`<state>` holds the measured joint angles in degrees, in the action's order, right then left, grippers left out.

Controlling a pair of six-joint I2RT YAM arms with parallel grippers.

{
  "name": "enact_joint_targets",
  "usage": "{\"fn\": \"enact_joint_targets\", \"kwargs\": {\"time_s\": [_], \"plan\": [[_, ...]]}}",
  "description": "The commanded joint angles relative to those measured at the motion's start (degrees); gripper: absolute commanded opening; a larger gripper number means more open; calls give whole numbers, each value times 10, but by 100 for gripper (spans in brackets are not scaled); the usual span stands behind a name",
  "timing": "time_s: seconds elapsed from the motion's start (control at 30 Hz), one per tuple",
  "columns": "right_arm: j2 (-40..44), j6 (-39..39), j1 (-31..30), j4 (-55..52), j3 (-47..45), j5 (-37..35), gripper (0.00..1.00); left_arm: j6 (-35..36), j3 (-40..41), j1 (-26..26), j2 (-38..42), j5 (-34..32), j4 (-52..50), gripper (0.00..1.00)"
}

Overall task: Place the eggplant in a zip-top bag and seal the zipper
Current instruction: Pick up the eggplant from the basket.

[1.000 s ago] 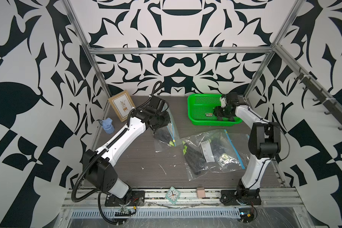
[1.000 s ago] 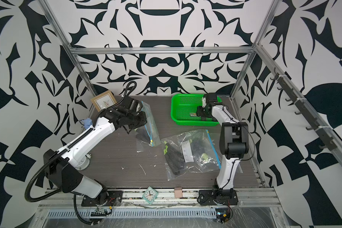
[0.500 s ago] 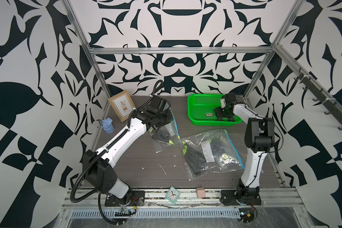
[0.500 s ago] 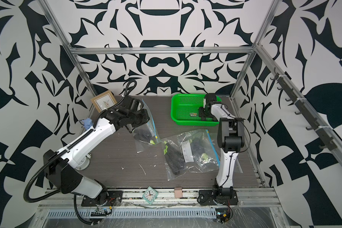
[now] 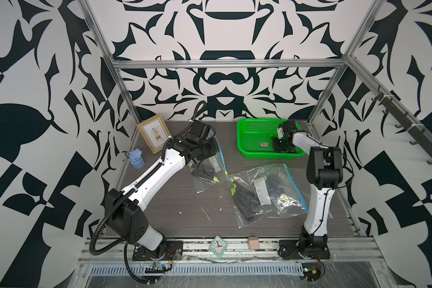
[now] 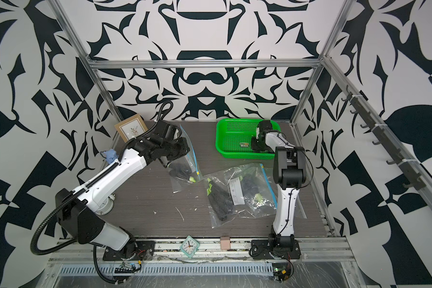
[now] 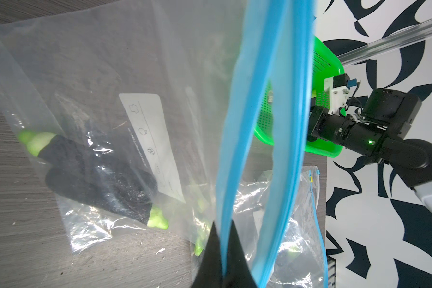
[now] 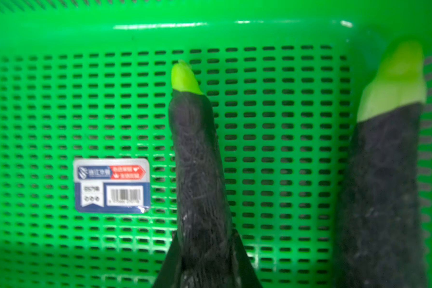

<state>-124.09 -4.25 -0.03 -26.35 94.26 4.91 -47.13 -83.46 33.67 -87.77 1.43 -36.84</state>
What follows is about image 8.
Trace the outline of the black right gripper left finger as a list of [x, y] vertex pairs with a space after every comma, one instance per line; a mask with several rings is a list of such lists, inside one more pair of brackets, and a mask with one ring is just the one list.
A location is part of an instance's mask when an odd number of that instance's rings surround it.
[[178, 232], [174, 231], [172, 243], [162, 264], [153, 288], [179, 288], [182, 271], [182, 251]]

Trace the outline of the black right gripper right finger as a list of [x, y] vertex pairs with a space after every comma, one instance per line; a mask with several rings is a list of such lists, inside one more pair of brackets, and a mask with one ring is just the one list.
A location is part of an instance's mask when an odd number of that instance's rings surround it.
[[262, 288], [236, 229], [232, 230], [232, 272], [234, 288]]

